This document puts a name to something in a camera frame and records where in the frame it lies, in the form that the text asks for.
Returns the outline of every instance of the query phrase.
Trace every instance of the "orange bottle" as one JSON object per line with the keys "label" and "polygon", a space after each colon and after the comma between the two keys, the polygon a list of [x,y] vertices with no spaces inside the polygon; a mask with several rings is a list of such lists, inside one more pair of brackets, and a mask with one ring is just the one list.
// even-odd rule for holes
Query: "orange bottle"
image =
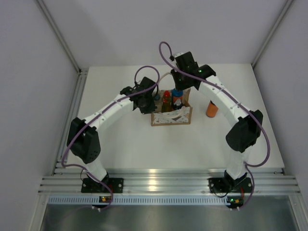
{"label": "orange bottle", "polygon": [[206,115],[210,118],[213,118],[216,116],[216,113],[218,111],[218,107],[216,107],[215,104],[213,104],[212,101],[207,106]]}

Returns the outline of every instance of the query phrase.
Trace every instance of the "open box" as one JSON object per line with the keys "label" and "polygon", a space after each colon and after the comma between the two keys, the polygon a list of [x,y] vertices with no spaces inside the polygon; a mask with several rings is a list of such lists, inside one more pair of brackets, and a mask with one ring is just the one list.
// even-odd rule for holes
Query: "open box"
{"label": "open box", "polygon": [[160,90],[160,100],[155,101],[157,107],[154,113],[151,113],[151,126],[164,125],[186,125],[192,120],[193,108],[188,103],[190,89],[183,91],[183,107],[179,110],[161,113],[162,97],[166,90]]}

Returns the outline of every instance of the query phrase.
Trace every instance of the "white wall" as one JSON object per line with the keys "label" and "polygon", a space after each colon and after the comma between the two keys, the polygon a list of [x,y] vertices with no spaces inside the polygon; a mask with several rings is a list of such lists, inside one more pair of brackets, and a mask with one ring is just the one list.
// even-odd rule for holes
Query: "white wall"
{"label": "white wall", "polygon": [[163,64],[158,44],[200,63],[250,63],[285,0],[45,0],[83,67]]}
{"label": "white wall", "polygon": [[26,230],[76,73],[33,0],[0,7],[0,230]]}
{"label": "white wall", "polygon": [[295,1],[255,68],[287,172],[308,204],[308,1]]}

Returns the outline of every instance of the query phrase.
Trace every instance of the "white table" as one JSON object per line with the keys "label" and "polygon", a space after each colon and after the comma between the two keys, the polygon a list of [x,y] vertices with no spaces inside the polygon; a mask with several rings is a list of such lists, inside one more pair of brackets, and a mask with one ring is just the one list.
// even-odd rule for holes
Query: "white table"
{"label": "white table", "polygon": [[[244,105],[263,113],[263,127],[268,134],[271,152],[262,168],[284,167],[270,125],[255,75],[250,64],[210,64],[221,82]],[[88,73],[78,117],[84,118],[108,104],[126,86],[133,86],[134,74],[140,66],[91,67]],[[170,71],[166,65],[155,66],[161,74]],[[152,69],[139,74],[156,80]],[[165,77],[160,89],[172,89],[171,76]],[[106,168],[142,169],[213,169],[226,168],[230,148],[225,136],[231,129],[218,112],[215,118],[205,115],[209,98],[192,89],[189,99],[193,107],[190,125],[151,127],[150,115],[139,109],[124,116],[104,134],[99,133],[100,158]],[[266,155],[266,142],[261,134],[253,146],[249,163],[258,164]],[[68,163],[80,163],[70,153]]]}

